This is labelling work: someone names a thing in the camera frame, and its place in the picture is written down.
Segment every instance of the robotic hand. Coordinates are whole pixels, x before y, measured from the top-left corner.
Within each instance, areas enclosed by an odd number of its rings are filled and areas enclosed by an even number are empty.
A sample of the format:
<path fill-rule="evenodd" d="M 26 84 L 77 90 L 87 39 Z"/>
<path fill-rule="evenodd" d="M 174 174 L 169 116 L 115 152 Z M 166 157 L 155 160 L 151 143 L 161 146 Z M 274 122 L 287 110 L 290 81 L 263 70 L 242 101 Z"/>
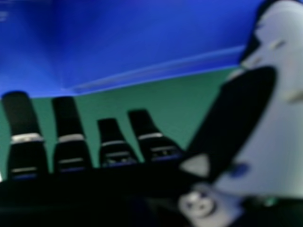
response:
<path fill-rule="evenodd" d="M 179 199 L 195 227 L 302 223 L 303 5 L 268 0 L 255 25 L 241 69 L 222 86 L 189 147 L 205 153 L 209 169 L 201 155 L 181 165 L 213 183 Z"/>

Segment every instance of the green floor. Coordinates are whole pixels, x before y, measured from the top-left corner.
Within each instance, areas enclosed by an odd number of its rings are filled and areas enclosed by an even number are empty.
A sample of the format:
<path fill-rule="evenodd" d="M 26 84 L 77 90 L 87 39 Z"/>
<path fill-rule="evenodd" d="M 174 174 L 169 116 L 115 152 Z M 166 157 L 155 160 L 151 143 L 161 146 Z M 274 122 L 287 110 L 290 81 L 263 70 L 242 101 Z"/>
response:
<path fill-rule="evenodd" d="M 185 148 L 213 102 L 220 84 L 231 70 L 193 75 L 149 84 L 137 85 L 76 98 L 95 167 L 98 166 L 100 146 L 97 120 L 118 119 L 128 142 L 141 161 L 127 111 L 147 108 L 161 131 Z M 52 170 L 55 124 L 50 99 L 35 99 L 34 105 L 46 139 L 47 154 Z M 6 178 L 9 150 L 9 128 L 0 109 L 0 171 Z"/>

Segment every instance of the black and white robot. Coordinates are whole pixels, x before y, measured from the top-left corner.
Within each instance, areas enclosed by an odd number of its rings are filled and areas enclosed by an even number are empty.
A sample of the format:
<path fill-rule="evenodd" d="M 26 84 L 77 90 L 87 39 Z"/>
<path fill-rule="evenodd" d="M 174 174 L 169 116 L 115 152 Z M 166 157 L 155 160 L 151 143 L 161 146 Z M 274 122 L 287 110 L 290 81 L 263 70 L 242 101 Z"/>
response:
<path fill-rule="evenodd" d="M 265 1 L 180 168 L 209 177 L 179 199 L 194 227 L 303 224 L 303 5 Z"/>

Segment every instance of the green surface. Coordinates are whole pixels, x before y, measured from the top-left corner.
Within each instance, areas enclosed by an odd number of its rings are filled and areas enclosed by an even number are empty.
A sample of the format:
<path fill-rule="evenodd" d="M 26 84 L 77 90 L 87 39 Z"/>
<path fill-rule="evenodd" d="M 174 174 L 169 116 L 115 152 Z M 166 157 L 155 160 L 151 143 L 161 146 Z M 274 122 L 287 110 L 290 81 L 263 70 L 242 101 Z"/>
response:
<path fill-rule="evenodd" d="M 205 73 L 160 82 L 94 93 L 76 98 L 95 167 L 98 165 L 97 120 L 115 117 L 127 141 L 138 152 L 127 111 L 147 108 L 159 129 L 186 148 L 211 106 L 218 88 L 231 70 Z M 50 169 L 56 142 L 51 99 L 33 100 L 44 138 Z M 0 171 L 6 178 L 9 126 L 0 107 Z"/>

